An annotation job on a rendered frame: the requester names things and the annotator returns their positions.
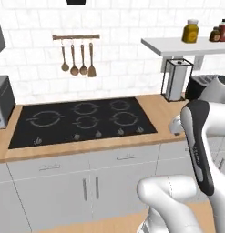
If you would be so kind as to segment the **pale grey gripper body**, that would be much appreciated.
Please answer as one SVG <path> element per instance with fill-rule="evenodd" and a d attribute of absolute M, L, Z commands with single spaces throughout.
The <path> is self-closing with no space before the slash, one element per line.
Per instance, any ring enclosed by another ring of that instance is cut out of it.
<path fill-rule="evenodd" d="M 175 136 L 178 136 L 183 131 L 184 131 L 184 129 L 181 125 L 180 116 L 173 117 L 169 123 L 169 132 Z"/>

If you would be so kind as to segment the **narrow grey drawer front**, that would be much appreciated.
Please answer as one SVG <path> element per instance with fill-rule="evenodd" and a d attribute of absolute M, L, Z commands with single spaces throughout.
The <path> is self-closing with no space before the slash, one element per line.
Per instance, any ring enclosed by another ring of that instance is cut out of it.
<path fill-rule="evenodd" d="M 188 157 L 189 150 L 185 141 L 169 142 L 160 145 L 159 160 Z"/>

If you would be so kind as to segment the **black toaster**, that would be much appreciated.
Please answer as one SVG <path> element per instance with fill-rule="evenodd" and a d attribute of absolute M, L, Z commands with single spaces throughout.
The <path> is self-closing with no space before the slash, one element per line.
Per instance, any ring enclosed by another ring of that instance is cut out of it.
<path fill-rule="evenodd" d="M 185 98 L 189 101 L 198 99 L 202 91 L 216 78 L 217 75 L 191 76 L 185 92 Z"/>

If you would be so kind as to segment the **black-framed paper towel holder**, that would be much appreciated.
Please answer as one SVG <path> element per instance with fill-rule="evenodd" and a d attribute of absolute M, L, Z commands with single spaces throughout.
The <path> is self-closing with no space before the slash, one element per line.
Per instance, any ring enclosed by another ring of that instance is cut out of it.
<path fill-rule="evenodd" d="M 193 64 L 185 58 L 173 58 L 166 60 L 162 79 L 161 95 L 168 102 L 184 100 L 182 90 L 188 69 L 192 72 Z"/>

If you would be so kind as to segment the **grey cupboard run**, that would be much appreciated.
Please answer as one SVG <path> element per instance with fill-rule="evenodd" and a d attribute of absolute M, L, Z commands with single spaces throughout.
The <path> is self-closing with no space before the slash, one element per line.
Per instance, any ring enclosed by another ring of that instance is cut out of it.
<path fill-rule="evenodd" d="M 225 137 L 208 138 L 210 153 L 216 167 L 225 175 Z M 187 175 L 194 176 L 190 156 L 159 160 L 156 175 Z"/>

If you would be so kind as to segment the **wide grey drawer front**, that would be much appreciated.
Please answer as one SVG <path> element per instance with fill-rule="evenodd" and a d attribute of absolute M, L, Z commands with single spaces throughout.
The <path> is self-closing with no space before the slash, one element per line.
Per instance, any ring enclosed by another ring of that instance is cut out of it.
<path fill-rule="evenodd" d="M 117 160 L 117 157 L 134 155 L 136 158 Z M 156 161 L 159 155 L 159 145 L 147 145 L 140 147 L 125 147 L 105 151 L 92 152 L 89 154 L 89 164 L 92 169 L 103 167 L 118 167 Z"/>
<path fill-rule="evenodd" d="M 61 168 L 38 170 L 43 165 L 54 165 L 55 163 L 60 164 Z M 89 170 L 87 157 L 81 154 L 9 162 L 8 167 L 15 180 Z"/>

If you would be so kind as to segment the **grey cupboard door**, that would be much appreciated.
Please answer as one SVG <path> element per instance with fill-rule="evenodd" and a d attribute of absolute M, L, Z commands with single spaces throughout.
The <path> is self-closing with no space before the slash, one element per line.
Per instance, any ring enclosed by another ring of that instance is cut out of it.
<path fill-rule="evenodd" d="M 83 178 L 87 182 L 87 201 L 84 199 Z M 16 180 L 15 186 L 32 231 L 92 219 L 87 172 Z"/>
<path fill-rule="evenodd" d="M 140 179 L 155 175 L 156 163 L 101 168 L 91 173 L 93 219 L 123 217 L 146 208 L 137 194 Z M 99 199 L 96 198 L 99 178 Z"/>

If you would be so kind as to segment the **black hob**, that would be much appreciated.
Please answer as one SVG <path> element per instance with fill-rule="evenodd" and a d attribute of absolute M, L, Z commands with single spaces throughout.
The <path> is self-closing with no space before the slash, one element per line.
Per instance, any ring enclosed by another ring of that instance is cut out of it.
<path fill-rule="evenodd" d="M 137 133 L 138 127 L 143 127 L 144 133 Z M 120 128 L 124 136 L 118 135 Z M 98 130 L 101 138 L 95 138 Z M 39 147 L 156 132 L 134 97 L 31 105 L 22 108 L 9 147 Z M 78 141 L 72 139 L 75 133 L 80 135 Z M 42 144 L 35 146 L 37 137 Z"/>

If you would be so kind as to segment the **yellow jar with white lid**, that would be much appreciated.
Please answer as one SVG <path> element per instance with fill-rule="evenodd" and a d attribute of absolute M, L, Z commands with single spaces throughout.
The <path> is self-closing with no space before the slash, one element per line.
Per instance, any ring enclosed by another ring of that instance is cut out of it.
<path fill-rule="evenodd" d="M 188 23 L 183 29 L 182 41 L 188 44 L 194 44 L 197 42 L 199 33 L 198 20 L 189 19 Z"/>

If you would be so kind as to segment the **small brown jar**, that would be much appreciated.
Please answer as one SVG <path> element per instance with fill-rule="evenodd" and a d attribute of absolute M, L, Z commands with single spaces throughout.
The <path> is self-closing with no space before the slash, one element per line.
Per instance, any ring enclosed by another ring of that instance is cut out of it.
<path fill-rule="evenodd" d="M 214 26 L 213 30 L 210 33 L 210 41 L 211 42 L 219 42 L 220 41 L 220 29 L 217 26 Z"/>

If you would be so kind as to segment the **wooden spatula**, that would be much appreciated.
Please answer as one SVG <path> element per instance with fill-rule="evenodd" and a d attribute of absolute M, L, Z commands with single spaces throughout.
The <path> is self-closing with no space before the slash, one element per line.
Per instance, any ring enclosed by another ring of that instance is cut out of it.
<path fill-rule="evenodd" d="M 88 68 L 87 75 L 89 77 L 95 77 L 97 75 L 96 69 L 93 66 L 93 44 L 89 43 L 89 54 L 90 54 L 90 66 Z"/>

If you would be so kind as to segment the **small wooden spoon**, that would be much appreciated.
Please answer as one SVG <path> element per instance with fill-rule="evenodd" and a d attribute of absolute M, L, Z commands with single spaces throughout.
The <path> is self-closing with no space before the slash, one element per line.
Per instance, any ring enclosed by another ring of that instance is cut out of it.
<path fill-rule="evenodd" d="M 66 59 L 66 53 L 65 53 L 65 47 L 62 46 L 62 55 L 63 55 L 63 59 Z M 63 71 L 67 71 L 69 69 L 69 65 L 64 62 L 63 65 L 61 66 Z"/>

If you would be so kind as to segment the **plain grey cupboard panel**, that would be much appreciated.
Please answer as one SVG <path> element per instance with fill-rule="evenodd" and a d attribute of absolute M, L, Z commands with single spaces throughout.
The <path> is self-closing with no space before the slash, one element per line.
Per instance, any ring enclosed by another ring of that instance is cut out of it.
<path fill-rule="evenodd" d="M 0 233 L 31 233 L 6 164 L 0 164 Z"/>

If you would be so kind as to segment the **white wall shelf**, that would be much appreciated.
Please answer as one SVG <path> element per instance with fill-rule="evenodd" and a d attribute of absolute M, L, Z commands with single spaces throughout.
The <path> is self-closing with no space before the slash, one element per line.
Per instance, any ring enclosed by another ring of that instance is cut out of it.
<path fill-rule="evenodd" d="M 199 37 L 195 44 L 186 44 L 180 37 L 142 38 L 141 43 L 162 57 L 161 73 L 172 57 L 195 56 L 195 69 L 200 70 L 205 55 L 225 54 L 225 42 L 210 42 L 207 37 Z"/>

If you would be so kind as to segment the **wooden utensil rail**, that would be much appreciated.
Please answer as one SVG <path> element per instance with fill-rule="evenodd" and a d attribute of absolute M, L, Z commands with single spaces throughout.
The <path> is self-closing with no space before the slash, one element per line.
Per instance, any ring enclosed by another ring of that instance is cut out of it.
<path fill-rule="evenodd" d="M 53 40 L 99 39 L 100 35 L 52 35 Z"/>

